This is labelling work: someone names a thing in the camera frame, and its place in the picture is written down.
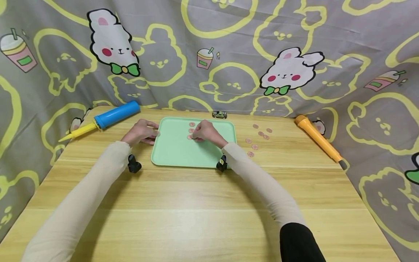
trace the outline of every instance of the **long sleeve shirt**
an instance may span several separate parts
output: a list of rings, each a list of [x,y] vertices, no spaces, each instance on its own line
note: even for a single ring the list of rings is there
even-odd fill
[[[283,261],[325,261],[291,195],[235,143],[222,149],[234,172],[260,196],[280,226]],[[128,164],[131,148],[114,142],[29,242],[23,262],[67,262],[109,188]]]

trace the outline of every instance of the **green tray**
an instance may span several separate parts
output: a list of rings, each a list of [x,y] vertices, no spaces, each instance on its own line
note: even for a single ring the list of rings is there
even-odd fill
[[[196,128],[203,119],[165,117],[160,122],[160,135],[151,153],[151,162],[157,166],[185,166],[216,168],[222,153],[208,141],[188,140],[189,128]],[[228,141],[236,143],[234,125],[226,120],[208,120]]]

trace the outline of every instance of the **green bow tie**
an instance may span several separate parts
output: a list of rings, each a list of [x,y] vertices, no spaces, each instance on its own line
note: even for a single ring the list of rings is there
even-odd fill
[[[139,76],[140,75],[140,68],[138,64],[130,64],[129,66],[120,66],[115,63],[111,63],[111,71],[115,75],[130,74],[132,76]]]
[[[417,185],[419,185],[419,170],[410,170],[404,173],[406,178]]]
[[[263,93],[263,94],[266,95],[266,96],[269,96],[273,93],[277,93],[277,94],[280,94],[281,96],[283,96],[283,95],[288,93],[288,90],[290,89],[290,87],[291,87],[290,85],[283,86],[283,87],[277,87],[277,88],[274,88],[272,86],[268,86],[268,88],[266,88],[266,90],[265,90],[265,93]]]

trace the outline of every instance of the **black clip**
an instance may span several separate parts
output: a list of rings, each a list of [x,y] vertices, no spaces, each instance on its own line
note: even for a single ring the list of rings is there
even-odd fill
[[[128,156],[128,170],[131,173],[137,173],[142,168],[142,165],[137,162],[133,154]]]
[[[227,169],[227,157],[223,155],[217,163],[217,169],[222,173]]]

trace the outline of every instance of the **bubble tea cup illustration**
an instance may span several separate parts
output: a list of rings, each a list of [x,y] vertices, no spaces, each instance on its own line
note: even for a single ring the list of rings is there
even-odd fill
[[[369,88],[374,90],[375,92],[380,91],[381,89],[391,85],[392,83],[396,82],[402,74],[405,74],[406,71],[389,71],[385,74],[382,74],[375,79],[373,79],[371,82],[369,82],[364,88]]]
[[[0,51],[18,68],[27,73],[37,65],[37,62],[25,40],[16,34],[14,28],[11,30],[11,34],[0,38]]]
[[[208,69],[214,59],[214,54],[212,51],[214,50],[213,47],[211,49],[203,48],[198,51],[197,54],[197,67]]]

